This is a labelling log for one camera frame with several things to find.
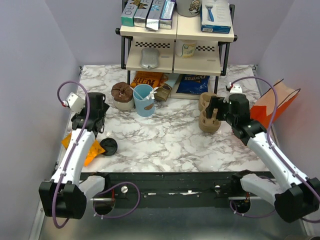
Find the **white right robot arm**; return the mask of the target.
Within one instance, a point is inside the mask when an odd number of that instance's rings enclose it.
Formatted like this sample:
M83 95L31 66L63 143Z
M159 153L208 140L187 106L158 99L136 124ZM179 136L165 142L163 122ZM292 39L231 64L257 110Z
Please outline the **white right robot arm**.
M225 121L234 135L265 164L276 180L272 183L244 170L230 183L230 191L241 196L252 193L274 206L277 214L292 223L320 207L320 181L301 172L273 143L265 127L250 117L247 97L233 93L228 98L211 96L205 108L207 117Z

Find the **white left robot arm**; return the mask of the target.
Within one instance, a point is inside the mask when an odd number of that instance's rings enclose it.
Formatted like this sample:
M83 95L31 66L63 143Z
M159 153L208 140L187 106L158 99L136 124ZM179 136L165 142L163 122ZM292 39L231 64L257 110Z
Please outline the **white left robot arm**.
M80 181L89 150L104 130L109 108L105 99L105 94L99 92L88 93L88 99L75 93L68 96L67 102L75 112L71 118L70 142L58 169L38 190L47 217L81 219L91 198L110 194L111 185L102 176L94 174Z

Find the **black plastic cup lid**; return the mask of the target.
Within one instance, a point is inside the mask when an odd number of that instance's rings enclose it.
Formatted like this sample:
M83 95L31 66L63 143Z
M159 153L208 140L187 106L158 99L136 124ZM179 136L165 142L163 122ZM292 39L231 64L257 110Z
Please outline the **black plastic cup lid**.
M100 146L104 150L101 154L104 156L112 156L118 150L118 144L115 139L107 137L100 142Z

